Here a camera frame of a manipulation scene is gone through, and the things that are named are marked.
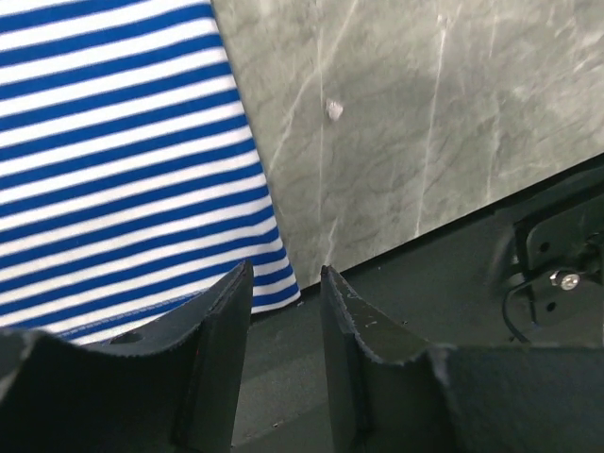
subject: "gray marble wall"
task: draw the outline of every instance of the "gray marble wall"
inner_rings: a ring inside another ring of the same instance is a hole
[[[213,5],[303,287],[604,151],[602,0]]]

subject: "screw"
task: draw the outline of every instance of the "screw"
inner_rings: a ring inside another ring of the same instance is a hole
[[[572,291],[581,282],[579,274],[573,274],[568,272],[555,272],[549,277],[549,281],[553,286],[560,286],[564,291]]]

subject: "black surface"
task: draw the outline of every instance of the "black surface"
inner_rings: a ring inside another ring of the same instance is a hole
[[[321,297],[336,452],[604,450],[601,346],[429,345],[331,268]]]
[[[252,301],[251,264],[108,344],[0,334],[0,451],[230,449]]]

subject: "blue and white stripes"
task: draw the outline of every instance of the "blue and white stripes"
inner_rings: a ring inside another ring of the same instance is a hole
[[[299,296],[210,1],[0,2],[0,326],[101,341],[246,258]]]

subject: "black bracket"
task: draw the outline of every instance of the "black bracket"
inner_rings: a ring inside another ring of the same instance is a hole
[[[604,286],[603,233],[604,187],[579,193],[516,224],[522,273],[525,280],[534,280],[526,291],[533,322],[558,324],[602,303],[601,288],[594,287]],[[561,285],[567,276],[579,284],[570,290]]]

